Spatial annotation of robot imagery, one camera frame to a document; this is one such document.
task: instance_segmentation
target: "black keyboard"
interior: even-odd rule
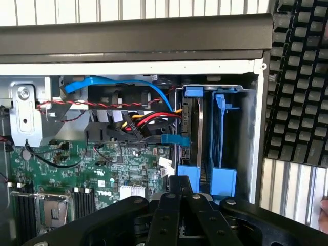
[[[328,167],[327,0],[279,0],[266,121],[268,158]]]

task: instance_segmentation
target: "person's finger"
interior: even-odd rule
[[[328,215],[325,211],[321,211],[320,213],[319,227],[322,232],[328,234]]]
[[[328,214],[328,200],[321,201],[321,208]]]

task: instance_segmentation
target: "black metal arm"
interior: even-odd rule
[[[328,235],[236,198],[215,204],[187,176],[150,203],[133,196],[28,241],[26,246],[326,245]]]

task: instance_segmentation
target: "yellow wire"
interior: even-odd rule
[[[182,112],[182,109],[178,109],[177,111],[175,111],[175,113],[181,113],[181,112]],[[144,115],[141,115],[141,114],[135,114],[135,115],[132,115],[131,118],[133,118],[133,119],[138,119],[138,118],[142,118],[142,117],[144,117]],[[128,123],[125,121],[125,122],[123,123],[123,125],[122,125],[122,129],[123,129],[124,127],[126,127],[127,124],[128,124]]]

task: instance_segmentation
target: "blue cable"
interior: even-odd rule
[[[75,81],[67,86],[65,86],[66,93],[72,93],[76,90],[82,89],[87,86],[94,85],[116,85],[116,84],[127,84],[127,83],[140,83],[147,85],[153,88],[160,96],[163,98],[164,102],[168,105],[171,112],[173,109],[169,103],[169,100],[166,98],[165,94],[161,91],[161,89],[147,81],[138,80],[138,79],[126,79],[126,80],[113,80],[110,78],[100,77],[100,76],[90,76],[86,77],[83,81]]]

